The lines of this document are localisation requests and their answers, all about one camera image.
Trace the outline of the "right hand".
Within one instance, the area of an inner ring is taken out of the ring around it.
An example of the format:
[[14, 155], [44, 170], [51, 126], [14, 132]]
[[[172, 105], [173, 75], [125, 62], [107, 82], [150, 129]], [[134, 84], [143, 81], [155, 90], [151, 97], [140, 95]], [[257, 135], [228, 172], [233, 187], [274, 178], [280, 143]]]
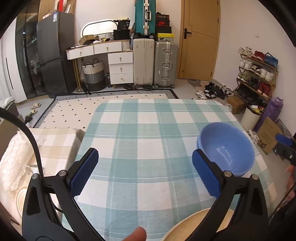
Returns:
[[293, 197], [295, 197], [295, 187], [291, 190], [295, 183], [295, 166], [289, 165], [287, 171], [290, 173], [290, 176], [287, 181], [287, 197], [285, 200], [290, 201], [291, 199], [293, 199]]

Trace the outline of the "left hand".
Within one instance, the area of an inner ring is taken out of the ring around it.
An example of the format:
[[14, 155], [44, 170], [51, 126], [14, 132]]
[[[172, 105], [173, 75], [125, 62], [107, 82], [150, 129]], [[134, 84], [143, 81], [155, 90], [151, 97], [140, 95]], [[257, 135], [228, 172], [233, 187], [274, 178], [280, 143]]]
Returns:
[[143, 227], [138, 226], [129, 236], [122, 241], [146, 241], [147, 232]]

